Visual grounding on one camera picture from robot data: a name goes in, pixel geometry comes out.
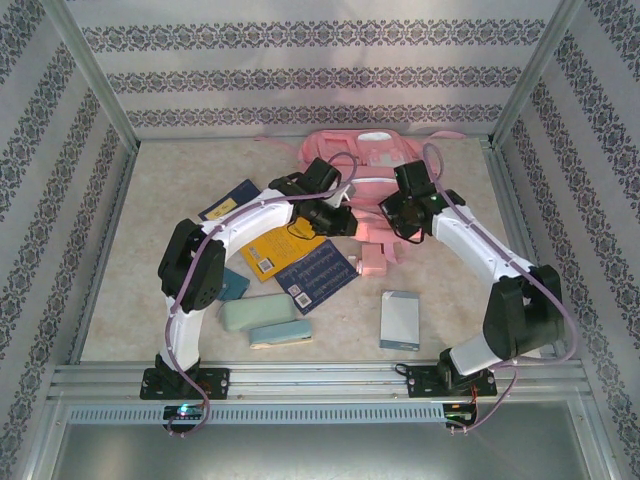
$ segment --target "black mounting bracket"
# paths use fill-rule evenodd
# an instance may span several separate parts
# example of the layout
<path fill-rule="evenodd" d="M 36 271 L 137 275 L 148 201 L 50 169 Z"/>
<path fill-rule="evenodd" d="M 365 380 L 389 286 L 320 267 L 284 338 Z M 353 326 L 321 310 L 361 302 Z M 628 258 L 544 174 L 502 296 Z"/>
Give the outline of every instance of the black mounting bracket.
<path fill-rule="evenodd" d="M 409 398 L 471 397 L 473 386 L 478 397 L 495 397 L 498 394 L 496 379 L 487 369 L 467 377 L 467 382 L 452 388 L 447 388 L 442 381 L 437 365 L 399 363 L 395 370 L 407 379 Z"/>
<path fill-rule="evenodd" d="M 198 363 L 186 373 L 205 391 L 209 400 L 227 399 L 230 375 L 228 368 L 200 368 Z M 157 355 L 155 368 L 147 368 L 142 376 L 140 399 L 201 400 L 202 396 L 178 372 L 170 370 L 160 355 Z"/>

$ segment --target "yellow book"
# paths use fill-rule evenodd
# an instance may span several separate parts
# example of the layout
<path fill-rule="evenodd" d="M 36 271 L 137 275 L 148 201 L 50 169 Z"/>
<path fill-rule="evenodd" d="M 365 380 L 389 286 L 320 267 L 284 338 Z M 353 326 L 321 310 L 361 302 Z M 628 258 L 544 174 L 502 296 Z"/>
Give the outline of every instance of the yellow book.
<path fill-rule="evenodd" d="M 275 228 L 240 249 L 261 282 L 301 259 L 324 242 L 316 236 L 311 224 L 298 218 L 293 225 Z"/>

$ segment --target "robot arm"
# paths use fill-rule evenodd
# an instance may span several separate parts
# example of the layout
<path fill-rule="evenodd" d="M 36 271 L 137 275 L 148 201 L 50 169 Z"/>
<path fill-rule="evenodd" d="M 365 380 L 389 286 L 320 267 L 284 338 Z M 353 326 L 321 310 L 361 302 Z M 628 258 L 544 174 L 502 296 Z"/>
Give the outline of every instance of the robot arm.
<path fill-rule="evenodd" d="M 167 311 L 175 303 L 194 253 L 216 227 L 216 232 L 205 246 L 193 272 L 186 294 L 177 308 L 169 338 L 178 366 L 186 371 L 197 368 L 200 360 L 198 340 L 205 311 L 222 287 L 225 262 L 240 248 L 264 233 L 285 226 L 298 217 L 307 219 L 318 235 L 354 235 L 357 221 L 351 209 L 339 203 L 347 194 L 347 187 L 339 189 L 328 199 L 290 200 L 300 195 L 326 192 L 340 182 L 340 173 L 326 162 L 316 159 L 304 174 L 293 174 L 274 180 L 270 188 L 241 207 L 212 221 L 195 224 L 191 220 L 180 222 L 171 237 L 162 258 L 158 275 L 162 280 Z M 162 347 L 156 365 L 165 375 L 175 377 L 175 368 Z"/>
<path fill-rule="evenodd" d="M 514 264 L 560 299 L 560 278 L 553 268 L 535 267 L 502 245 L 477 222 L 464 200 L 448 190 L 458 212 L 471 222 L 463 221 L 429 181 L 424 162 L 408 163 L 394 170 L 398 192 L 380 207 L 396 235 L 408 241 L 416 233 L 421 233 L 420 241 L 425 234 L 435 237 L 491 288 L 482 332 L 440 354 L 438 369 L 448 388 L 472 381 L 474 375 L 491 365 L 563 338 L 562 314 Z"/>

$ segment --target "pink box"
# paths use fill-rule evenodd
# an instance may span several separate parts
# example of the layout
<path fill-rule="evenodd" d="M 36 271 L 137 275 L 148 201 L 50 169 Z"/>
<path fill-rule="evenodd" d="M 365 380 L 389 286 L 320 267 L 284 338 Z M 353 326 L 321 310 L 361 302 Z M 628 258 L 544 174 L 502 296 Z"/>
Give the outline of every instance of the pink box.
<path fill-rule="evenodd" d="M 387 259 L 382 245 L 362 244 L 362 260 L 358 262 L 358 273 L 365 277 L 384 277 L 387 274 Z"/>

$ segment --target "pink bag strap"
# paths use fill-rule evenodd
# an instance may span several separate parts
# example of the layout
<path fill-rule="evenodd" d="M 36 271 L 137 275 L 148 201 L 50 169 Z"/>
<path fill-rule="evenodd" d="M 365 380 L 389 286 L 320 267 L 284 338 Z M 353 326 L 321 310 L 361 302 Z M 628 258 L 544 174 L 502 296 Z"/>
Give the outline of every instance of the pink bag strap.
<path fill-rule="evenodd" d="M 382 244 L 382 252 L 384 253 L 385 258 L 387 259 L 387 262 L 395 263 L 396 265 L 402 263 L 402 260 L 398 260 L 398 258 L 396 257 L 396 252 L 395 252 L 393 243 Z"/>
<path fill-rule="evenodd" d="M 276 147 L 280 147 L 280 148 L 286 150 L 287 152 L 289 152 L 294 157 L 298 154 L 298 149 L 297 148 L 289 145 L 286 142 L 283 142 L 282 140 L 277 140 L 277 139 L 271 138 L 271 137 L 253 137 L 253 140 L 256 141 L 256 142 L 266 142 L 269 145 L 274 145 Z"/>
<path fill-rule="evenodd" d="M 464 133 L 451 132 L 449 130 L 442 130 L 440 132 L 436 132 L 429 135 L 424 140 L 416 140 L 415 138 L 408 138 L 408 137 L 402 137 L 402 138 L 407 144 L 407 146 L 409 147 L 409 149 L 411 150 L 411 152 L 417 158 L 421 159 L 422 148 L 424 147 L 424 144 L 427 143 L 429 140 L 434 138 L 449 138 L 449 139 L 459 140 L 459 139 L 467 138 L 467 136 Z"/>

